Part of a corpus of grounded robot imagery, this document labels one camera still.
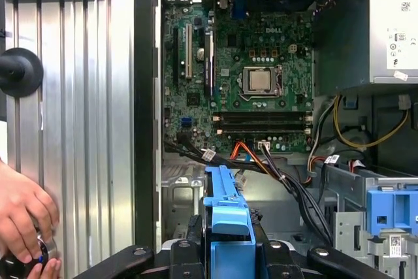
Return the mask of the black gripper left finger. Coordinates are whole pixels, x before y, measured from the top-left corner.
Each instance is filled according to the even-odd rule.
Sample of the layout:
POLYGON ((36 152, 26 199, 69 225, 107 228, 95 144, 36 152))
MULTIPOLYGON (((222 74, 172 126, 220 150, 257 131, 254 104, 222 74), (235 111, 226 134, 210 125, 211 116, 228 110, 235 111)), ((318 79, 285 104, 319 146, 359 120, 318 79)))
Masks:
POLYGON ((96 278, 204 278, 202 216, 190 217, 185 239, 175 239, 155 253, 132 245, 80 273, 78 279, 96 278))

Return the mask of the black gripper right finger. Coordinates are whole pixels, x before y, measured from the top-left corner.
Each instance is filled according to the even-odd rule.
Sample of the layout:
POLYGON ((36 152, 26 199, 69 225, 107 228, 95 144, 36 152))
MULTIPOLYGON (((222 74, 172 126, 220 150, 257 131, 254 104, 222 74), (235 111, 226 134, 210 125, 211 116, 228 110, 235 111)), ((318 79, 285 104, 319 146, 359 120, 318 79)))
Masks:
POLYGON ((390 276, 329 247, 315 247, 301 255, 280 240, 269 240, 261 226, 262 214, 251 213, 255 234, 256 278, 359 278, 390 276))

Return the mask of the person's bare hand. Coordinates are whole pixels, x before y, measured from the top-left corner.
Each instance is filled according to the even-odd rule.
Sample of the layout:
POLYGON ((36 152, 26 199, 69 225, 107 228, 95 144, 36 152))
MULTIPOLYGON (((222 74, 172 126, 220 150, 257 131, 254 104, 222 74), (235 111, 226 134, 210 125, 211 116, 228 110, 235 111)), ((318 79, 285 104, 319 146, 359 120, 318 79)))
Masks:
POLYGON ((36 227, 50 240, 59 224, 53 199, 36 182, 1 162, 1 252, 22 263, 41 256, 36 227))

